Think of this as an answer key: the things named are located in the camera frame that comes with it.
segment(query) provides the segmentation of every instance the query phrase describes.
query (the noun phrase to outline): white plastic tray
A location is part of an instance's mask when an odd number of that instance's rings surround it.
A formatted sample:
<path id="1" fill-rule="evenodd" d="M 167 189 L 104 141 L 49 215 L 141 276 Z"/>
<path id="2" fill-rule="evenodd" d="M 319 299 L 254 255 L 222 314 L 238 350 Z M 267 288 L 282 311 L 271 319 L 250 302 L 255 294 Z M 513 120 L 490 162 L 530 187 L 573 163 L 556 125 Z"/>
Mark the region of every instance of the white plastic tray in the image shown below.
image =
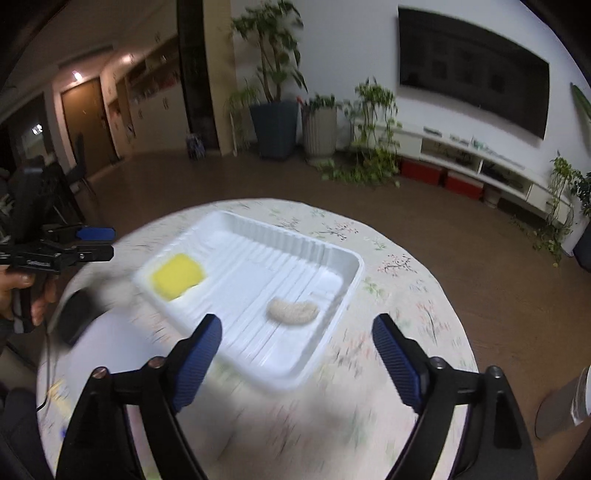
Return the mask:
<path id="1" fill-rule="evenodd" d="M 172 301 L 158 295 L 151 276 L 173 255 L 185 253 L 207 278 Z M 363 274 L 363 260 L 350 250 L 247 219 L 213 212 L 150 259 L 135 284 L 191 335 L 204 315 L 222 321 L 219 354 L 249 380 L 271 390 L 290 390 L 313 372 Z M 319 307 L 307 325 L 267 319 L 273 297 L 311 300 Z"/>

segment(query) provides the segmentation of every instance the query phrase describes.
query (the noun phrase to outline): human hand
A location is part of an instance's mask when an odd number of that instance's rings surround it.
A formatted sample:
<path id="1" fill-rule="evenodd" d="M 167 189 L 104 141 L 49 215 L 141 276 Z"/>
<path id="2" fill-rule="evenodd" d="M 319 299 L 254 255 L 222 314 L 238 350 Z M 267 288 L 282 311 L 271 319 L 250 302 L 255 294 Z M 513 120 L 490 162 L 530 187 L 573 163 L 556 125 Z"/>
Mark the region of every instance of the human hand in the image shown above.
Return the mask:
<path id="1" fill-rule="evenodd" d="M 28 288 L 35 283 L 35 274 L 29 272 L 7 272 L 7 265 L 0 265 L 0 315 L 12 320 L 12 289 Z M 41 295 L 31 305 L 31 317 L 35 326 L 41 325 L 50 303 L 57 300 L 57 283 L 55 277 L 48 277 Z"/>

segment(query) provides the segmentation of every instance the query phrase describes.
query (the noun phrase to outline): red storage box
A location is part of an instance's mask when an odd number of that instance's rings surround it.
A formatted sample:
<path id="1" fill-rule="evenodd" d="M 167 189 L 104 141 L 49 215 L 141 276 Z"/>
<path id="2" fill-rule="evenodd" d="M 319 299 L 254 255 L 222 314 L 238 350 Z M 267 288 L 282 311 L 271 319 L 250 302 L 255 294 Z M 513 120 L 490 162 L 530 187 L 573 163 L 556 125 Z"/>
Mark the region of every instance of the red storage box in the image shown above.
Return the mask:
<path id="1" fill-rule="evenodd" d="M 422 161 L 402 159 L 401 173 L 403 177 L 423 181 L 431 185 L 439 185 L 443 168 Z"/>
<path id="2" fill-rule="evenodd" d="M 450 171 L 447 174 L 445 188 L 473 200 L 479 200 L 482 197 L 484 184 L 461 173 Z"/>

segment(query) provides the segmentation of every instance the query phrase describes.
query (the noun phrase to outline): wooden door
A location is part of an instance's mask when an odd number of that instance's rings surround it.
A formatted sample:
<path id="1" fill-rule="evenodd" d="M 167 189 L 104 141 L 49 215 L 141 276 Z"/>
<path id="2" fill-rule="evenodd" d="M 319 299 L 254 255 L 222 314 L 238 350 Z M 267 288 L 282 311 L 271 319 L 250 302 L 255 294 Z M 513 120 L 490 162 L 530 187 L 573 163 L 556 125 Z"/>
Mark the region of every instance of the wooden door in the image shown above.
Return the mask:
<path id="1" fill-rule="evenodd" d="M 74 156 L 77 155 L 76 137 L 84 135 L 87 176 L 114 163 L 117 154 L 107 123 L 100 80 L 90 80 L 62 93 L 61 101 Z"/>

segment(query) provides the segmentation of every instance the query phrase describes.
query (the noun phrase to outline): floral tablecloth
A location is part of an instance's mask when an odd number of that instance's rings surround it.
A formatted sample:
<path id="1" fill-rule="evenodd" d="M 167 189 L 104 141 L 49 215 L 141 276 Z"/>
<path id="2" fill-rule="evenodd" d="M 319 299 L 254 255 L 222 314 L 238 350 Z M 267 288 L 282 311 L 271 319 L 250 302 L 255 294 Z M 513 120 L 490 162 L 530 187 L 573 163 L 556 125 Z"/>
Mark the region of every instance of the floral tablecloth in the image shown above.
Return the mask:
<path id="1" fill-rule="evenodd" d="M 362 256 L 365 275 L 321 366 L 303 387 L 270 395 L 214 361 L 204 386 L 213 389 L 216 398 L 224 399 L 226 424 L 219 426 L 219 431 L 228 434 L 223 449 L 202 465 L 207 475 L 241 480 L 384 479 L 406 443 L 416 415 L 400 401 L 374 348 L 374 317 L 388 312 L 429 356 L 441 356 L 455 368 L 477 371 L 477 367 L 462 324 L 437 280 L 407 251 L 372 228 L 283 200 L 199 206 L 159 219 L 121 239 L 115 245 L 114 259 L 85 266 L 68 285 L 62 301 L 90 286 L 106 307 L 129 308 L 134 325 L 170 350 L 180 339 L 178 333 L 144 301 L 130 278 L 163 245 L 214 210 L 228 210 L 349 248 Z M 55 472 L 77 399 L 68 391 L 68 350 L 63 346 L 50 350 L 50 402 L 38 413 L 38 421 L 46 457 Z M 41 403 L 46 391 L 45 362 L 39 366 L 37 382 Z M 449 475 L 465 414 L 465 407 L 456 407 L 436 479 Z M 187 418 L 191 415 L 186 414 L 180 423 L 201 461 L 203 446 L 192 443 Z M 153 460 L 144 458 L 144 450 L 138 448 L 146 476 L 158 478 Z"/>

